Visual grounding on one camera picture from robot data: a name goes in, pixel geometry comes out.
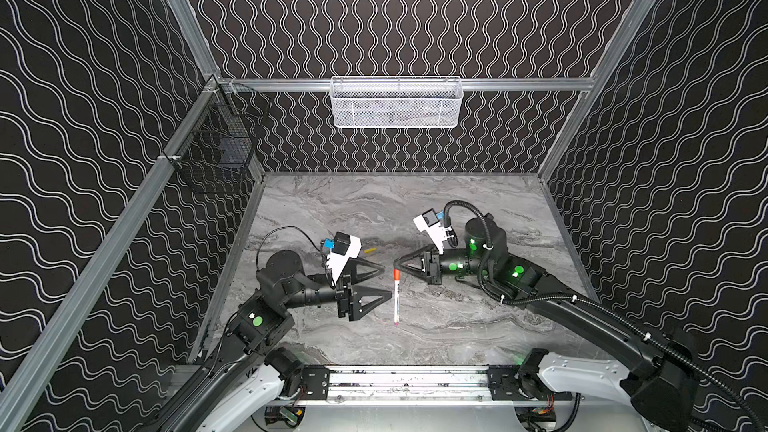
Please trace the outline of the white pen red tip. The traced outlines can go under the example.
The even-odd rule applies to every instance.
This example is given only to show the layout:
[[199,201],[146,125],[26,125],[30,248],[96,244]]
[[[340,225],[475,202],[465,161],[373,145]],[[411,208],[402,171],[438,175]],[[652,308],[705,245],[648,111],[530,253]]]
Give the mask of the white pen red tip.
[[393,303],[394,303],[394,324],[400,324],[400,281],[394,280]]

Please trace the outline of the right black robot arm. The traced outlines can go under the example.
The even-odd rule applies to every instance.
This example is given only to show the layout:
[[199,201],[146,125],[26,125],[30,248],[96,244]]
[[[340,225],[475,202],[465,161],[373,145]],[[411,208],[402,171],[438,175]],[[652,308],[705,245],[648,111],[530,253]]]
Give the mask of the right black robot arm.
[[446,276],[473,279],[502,305],[529,310],[596,345],[627,372],[621,393],[645,419],[668,431],[692,422],[698,380],[695,340],[680,328],[643,328],[568,287],[543,266],[508,250],[507,234],[492,215],[465,225],[465,244],[453,231],[445,244],[431,244],[397,258],[402,273],[439,285]]

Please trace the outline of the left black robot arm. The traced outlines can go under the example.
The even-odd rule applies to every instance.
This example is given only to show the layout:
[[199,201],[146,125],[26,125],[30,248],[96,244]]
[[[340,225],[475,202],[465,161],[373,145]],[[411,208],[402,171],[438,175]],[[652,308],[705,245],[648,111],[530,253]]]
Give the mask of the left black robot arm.
[[392,297],[385,289],[363,283],[385,272],[381,264],[352,258],[341,276],[331,282],[324,273],[306,275],[300,255],[292,250],[274,253],[257,272],[259,288],[228,319],[218,344],[203,364],[173,395],[142,431],[196,431],[235,383],[262,364],[300,366],[279,342],[295,324],[290,310],[335,303],[338,316],[357,321]]

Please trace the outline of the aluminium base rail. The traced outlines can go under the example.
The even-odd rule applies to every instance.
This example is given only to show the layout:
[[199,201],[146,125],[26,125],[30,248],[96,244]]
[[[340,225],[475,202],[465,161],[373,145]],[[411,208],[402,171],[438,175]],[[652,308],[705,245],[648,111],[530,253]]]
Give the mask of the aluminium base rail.
[[577,360],[556,355],[544,360],[539,397],[525,392],[516,366],[330,366],[303,368],[298,390],[283,393],[284,382],[271,366],[260,367],[214,406],[216,412],[237,406],[255,409],[267,404],[533,406],[550,400],[585,398],[630,404],[619,382],[627,375],[615,361]]

